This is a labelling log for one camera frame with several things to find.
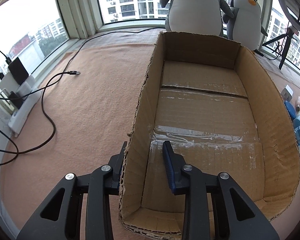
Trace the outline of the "cardboard box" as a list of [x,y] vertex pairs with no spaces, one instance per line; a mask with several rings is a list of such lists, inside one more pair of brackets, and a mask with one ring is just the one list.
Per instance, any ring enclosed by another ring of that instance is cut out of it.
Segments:
[[129,231],[180,239],[185,198],[162,157],[170,141],[187,163],[228,172],[268,220],[290,206],[300,180],[293,124],[253,53],[218,36],[161,33],[141,87],[120,185]]

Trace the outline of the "white lotion tube blue cap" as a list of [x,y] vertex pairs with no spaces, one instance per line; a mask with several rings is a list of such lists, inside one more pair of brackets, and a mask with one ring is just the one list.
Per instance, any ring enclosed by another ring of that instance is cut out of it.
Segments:
[[293,128],[294,133],[297,141],[297,145],[300,145],[300,115],[297,115],[296,118],[293,120]]

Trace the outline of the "white wall charger plug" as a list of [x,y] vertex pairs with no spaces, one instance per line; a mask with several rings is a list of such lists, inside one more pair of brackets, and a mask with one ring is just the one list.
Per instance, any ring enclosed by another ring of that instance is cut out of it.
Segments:
[[281,96],[284,101],[290,102],[293,98],[293,90],[290,88],[289,85],[286,85],[284,89],[281,91]]

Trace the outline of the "small pink cosmetic tube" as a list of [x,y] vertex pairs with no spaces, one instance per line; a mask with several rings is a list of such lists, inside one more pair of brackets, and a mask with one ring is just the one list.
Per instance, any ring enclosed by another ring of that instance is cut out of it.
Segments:
[[298,98],[296,99],[295,109],[296,109],[297,112],[300,111],[300,96],[298,96]]

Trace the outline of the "white power strip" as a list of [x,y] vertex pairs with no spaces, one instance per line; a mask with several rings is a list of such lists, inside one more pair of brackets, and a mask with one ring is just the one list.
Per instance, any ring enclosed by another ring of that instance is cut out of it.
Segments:
[[23,97],[23,104],[12,114],[8,122],[8,126],[15,137],[18,137],[20,134],[30,111],[42,96],[42,91],[38,91],[38,87],[35,86],[35,83],[35,78],[30,75],[17,89],[16,94],[19,97]]

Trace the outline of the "pink felt mat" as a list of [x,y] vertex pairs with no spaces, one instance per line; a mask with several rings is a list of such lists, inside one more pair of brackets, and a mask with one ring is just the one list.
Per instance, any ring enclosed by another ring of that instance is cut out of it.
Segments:
[[[105,165],[129,142],[141,87],[157,42],[117,44],[85,49],[74,58],[70,70],[34,106],[17,142],[28,149],[45,140],[50,123],[45,109],[55,121],[57,133],[46,146],[21,154],[3,170],[4,206],[18,229],[67,174],[85,175]],[[127,230],[120,220],[120,194],[114,198],[119,239]],[[284,239],[300,220],[300,180],[295,196],[279,217],[270,220]]]

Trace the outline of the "white power adapter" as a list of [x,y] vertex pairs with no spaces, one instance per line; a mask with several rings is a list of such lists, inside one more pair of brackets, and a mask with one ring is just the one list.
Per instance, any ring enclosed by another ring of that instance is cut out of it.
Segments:
[[15,81],[11,72],[7,72],[7,74],[5,74],[0,81],[0,89],[7,97],[10,96],[11,92],[15,93],[18,90],[19,86],[20,85]]

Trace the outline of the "black power adapter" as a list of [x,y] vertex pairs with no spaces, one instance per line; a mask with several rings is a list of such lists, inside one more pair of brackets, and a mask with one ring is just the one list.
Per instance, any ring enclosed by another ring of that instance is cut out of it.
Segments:
[[19,57],[16,57],[14,60],[12,60],[12,62],[8,65],[8,70],[12,74],[16,83],[20,86],[29,77],[29,73],[25,69]]

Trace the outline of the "small grey penguin plush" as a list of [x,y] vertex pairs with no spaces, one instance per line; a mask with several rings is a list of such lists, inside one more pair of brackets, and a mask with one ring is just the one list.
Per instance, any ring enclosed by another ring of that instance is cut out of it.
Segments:
[[261,24],[261,7],[256,0],[231,0],[234,18],[223,15],[227,37],[251,51],[258,48],[261,35],[268,36]]

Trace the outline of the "black tripod stand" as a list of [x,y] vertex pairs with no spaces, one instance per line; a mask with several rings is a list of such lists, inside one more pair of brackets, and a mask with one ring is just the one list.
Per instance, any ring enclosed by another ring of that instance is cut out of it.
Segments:
[[287,57],[292,39],[295,39],[293,36],[297,35],[299,31],[290,25],[284,34],[281,34],[271,40],[264,42],[262,44],[263,47],[269,48],[269,45],[274,44],[274,48],[272,48],[272,53],[275,54],[275,58],[272,59],[273,61],[281,58],[279,63],[279,70],[282,69],[285,59]]

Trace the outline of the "large grey penguin plush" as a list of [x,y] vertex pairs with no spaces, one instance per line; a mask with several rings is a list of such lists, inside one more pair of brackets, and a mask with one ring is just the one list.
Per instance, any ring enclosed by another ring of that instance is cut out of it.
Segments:
[[225,0],[160,0],[169,6],[166,31],[223,36],[222,13],[234,17]]

